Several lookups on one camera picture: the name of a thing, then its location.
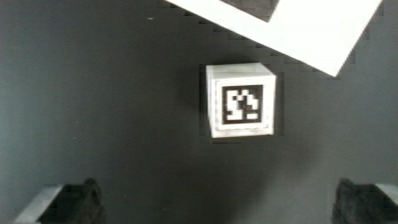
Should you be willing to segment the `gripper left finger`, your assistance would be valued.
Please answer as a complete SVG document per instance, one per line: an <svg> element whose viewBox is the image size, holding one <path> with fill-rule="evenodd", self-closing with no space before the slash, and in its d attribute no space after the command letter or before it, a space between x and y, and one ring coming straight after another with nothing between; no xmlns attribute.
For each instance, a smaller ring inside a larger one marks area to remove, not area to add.
<svg viewBox="0 0 398 224"><path fill-rule="evenodd" d="M94 178L38 193L13 224L107 224L102 189Z"/></svg>

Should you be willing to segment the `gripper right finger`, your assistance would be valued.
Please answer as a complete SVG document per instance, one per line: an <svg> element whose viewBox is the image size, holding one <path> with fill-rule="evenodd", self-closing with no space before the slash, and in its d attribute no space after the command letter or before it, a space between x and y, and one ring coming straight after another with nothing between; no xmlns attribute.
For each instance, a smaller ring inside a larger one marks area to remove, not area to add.
<svg viewBox="0 0 398 224"><path fill-rule="evenodd" d="M341 179L331 220L333 224L398 224L398 185Z"/></svg>

